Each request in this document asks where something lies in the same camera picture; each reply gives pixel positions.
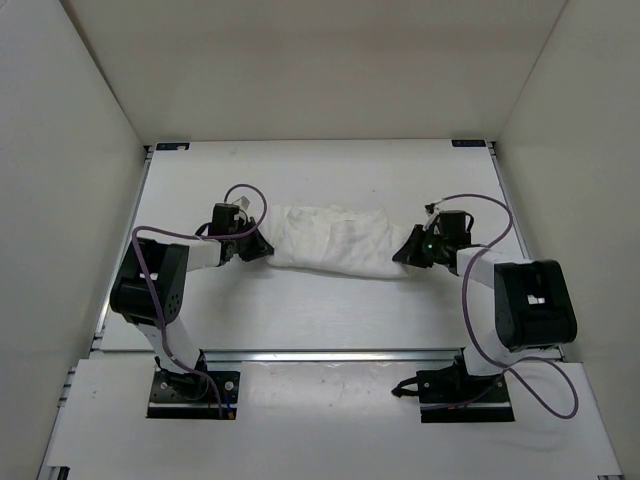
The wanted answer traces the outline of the aluminium table front rail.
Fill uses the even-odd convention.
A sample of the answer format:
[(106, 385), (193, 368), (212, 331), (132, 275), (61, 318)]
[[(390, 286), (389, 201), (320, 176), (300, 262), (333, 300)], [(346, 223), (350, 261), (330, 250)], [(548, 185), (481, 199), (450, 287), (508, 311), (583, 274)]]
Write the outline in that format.
[(205, 352), (209, 363), (240, 362), (429, 362), (449, 361), (458, 350), (209, 350)]

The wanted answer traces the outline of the right blue corner label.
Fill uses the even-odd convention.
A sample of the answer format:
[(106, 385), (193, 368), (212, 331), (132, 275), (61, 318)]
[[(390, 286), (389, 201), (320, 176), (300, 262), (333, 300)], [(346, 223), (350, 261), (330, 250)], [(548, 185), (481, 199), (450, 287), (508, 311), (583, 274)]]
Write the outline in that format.
[(485, 148), (486, 142), (481, 139), (452, 139), (454, 148)]

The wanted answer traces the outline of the left blue corner label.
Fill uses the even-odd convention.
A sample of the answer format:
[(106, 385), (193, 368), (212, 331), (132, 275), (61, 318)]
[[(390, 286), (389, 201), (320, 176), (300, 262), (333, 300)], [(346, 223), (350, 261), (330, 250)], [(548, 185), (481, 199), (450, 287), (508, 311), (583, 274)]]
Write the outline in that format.
[(156, 151), (187, 151), (189, 142), (159, 142), (155, 146)]

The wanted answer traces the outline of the blue corner label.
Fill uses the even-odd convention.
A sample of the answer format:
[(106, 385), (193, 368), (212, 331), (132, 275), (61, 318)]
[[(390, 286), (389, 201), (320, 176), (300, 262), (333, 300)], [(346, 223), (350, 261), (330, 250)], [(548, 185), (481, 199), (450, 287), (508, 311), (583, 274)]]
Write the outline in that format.
[(485, 148), (486, 142), (481, 139), (452, 139), (454, 148)]
[(156, 151), (187, 151), (189, 142), (159, 142), (155, 146)]

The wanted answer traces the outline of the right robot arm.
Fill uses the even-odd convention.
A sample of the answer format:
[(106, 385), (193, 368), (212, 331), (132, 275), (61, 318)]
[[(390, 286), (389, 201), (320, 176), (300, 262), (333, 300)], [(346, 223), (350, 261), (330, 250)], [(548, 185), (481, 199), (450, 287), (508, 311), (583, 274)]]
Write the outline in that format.
[(493, 376), (537, 351), (569, 344), (577, 320), (560, 264), (555, 260), (517, 260), (472, 242), (474, 217), (463, 210), (435, 211), (414, 226), (393, 261), (407, 266), (446, 267), (463, 280), (493, 291), (494, 326), (483, 336), (472, 331), (470, 309), (463, 304), (471, 345), (462, 351), (464, 366), (448, 376), (449, 391), (471, 400)]

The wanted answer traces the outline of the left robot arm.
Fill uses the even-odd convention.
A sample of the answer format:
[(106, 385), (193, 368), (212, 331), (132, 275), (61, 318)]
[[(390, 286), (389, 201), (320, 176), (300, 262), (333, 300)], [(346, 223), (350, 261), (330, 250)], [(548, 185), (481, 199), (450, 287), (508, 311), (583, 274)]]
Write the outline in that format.
[(222, 267), (234, 257), (252, 262), (272, 255), (274, 248), (258, 224), (240, 205), (217, 203), (211, 220), (193, 235), (156, 227), (132, 232), (110, 307), (143, 333), (158, 368), (174, 374), (174, 385), (185, 397), (197, 398), (209, 385), (204, 354), (180, 319), (187, 274)]

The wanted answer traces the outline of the white pleated skirt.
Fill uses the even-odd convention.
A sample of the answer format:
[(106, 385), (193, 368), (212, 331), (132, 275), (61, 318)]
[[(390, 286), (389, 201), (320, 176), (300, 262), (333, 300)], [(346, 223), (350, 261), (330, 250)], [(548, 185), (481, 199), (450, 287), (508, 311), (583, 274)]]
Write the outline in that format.
[(259, 231), (274, 249), (267, 261), (277, 268), (382, 280), (408, 276), (393, 256), (411, 229), (380, 209), (273, 206)]

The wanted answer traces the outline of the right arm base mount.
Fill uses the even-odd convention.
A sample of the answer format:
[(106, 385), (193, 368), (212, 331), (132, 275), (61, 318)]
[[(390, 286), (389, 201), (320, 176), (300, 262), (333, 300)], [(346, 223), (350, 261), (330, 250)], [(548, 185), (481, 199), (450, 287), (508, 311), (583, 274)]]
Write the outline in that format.
[(423, 424), (515, 421), (503, 376), (469, 374), (461, 354), (450, 366), (418, 370), (413, 377), (400, 381), (391, 394), (396, 398), (416, 397)]

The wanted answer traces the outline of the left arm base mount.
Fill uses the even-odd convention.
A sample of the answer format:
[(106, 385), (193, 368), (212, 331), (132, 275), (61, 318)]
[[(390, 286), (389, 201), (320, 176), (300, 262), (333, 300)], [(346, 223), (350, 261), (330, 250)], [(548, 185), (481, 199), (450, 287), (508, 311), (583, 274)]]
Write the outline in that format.
[(178, 374), (156, 369), (150, 388), (146, 417), (232, 421), (237, 418), (241, 372), (208, 371), (218, 388), (191, 373)]

